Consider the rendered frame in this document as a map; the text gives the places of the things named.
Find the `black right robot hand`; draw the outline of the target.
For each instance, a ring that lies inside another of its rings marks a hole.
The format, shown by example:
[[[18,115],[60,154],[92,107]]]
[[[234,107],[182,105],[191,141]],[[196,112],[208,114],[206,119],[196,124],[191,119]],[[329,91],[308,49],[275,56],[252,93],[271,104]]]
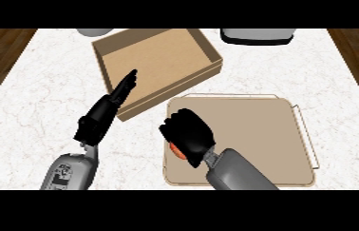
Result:
[[[190,164],[197,168],[216,145],[212,129],[202,117],[191,109],[184,108],[165,120],[159,129],[165,139],[177,146]]]

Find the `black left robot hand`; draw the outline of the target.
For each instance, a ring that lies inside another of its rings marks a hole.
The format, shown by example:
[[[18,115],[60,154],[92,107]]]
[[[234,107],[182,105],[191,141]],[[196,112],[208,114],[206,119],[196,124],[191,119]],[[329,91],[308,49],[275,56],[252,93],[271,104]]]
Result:
[[[114,91],[101,97],[89,113],[79,119],[79,128],[75,134],[75,140],[82,144],[97,146],[103,141],[114,122],[119,109],[131,91],[137,87],[137,73],[137,69],[129,72]]]

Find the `orange squash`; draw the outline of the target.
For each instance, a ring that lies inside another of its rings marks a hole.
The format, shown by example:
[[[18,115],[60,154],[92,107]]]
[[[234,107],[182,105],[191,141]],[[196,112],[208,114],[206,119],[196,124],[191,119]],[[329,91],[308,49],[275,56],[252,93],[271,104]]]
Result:
[[[172,149],[175,155],[177,155],[182,160],[187,160],[187,156],[184,155],[184,153],[181,152],[179,148],[175,146],[174,143],[171,143],[171,149]]]

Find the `beige tray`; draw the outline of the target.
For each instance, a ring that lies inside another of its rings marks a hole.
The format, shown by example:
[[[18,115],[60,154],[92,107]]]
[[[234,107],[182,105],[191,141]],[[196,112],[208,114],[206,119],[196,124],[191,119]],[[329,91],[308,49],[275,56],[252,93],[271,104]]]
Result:
[[[191,109],[215,136],[215,152],[231,148],[280,187],[317,182],[318,157],[301,107],[271,94],[190,94],[171,100],[168,112]]]

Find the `brown cardboard box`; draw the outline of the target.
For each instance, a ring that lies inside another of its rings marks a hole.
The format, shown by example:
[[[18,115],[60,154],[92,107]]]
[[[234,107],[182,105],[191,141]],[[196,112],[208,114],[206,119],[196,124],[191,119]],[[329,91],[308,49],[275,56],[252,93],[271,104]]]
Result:
[[[123,122],[222,70],[224,58],[200,29],[126,29],[94,41],[94,49],[109,92],[138,70],[117,114]]]

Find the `pale grey round object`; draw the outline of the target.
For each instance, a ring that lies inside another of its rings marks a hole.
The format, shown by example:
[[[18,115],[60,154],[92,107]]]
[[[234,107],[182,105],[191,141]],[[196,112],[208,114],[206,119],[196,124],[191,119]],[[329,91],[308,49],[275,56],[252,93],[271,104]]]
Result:
[[[111,29],[79,29],[79,33],[88,37],[98,37],[106,35]]]

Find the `grey and black appliance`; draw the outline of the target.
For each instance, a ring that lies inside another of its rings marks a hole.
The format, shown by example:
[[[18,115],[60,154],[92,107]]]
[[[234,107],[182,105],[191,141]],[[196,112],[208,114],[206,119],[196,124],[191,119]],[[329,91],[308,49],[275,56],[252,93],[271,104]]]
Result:
[[[222,40],[247,46],[287,45],[296,29],[221,29]]]

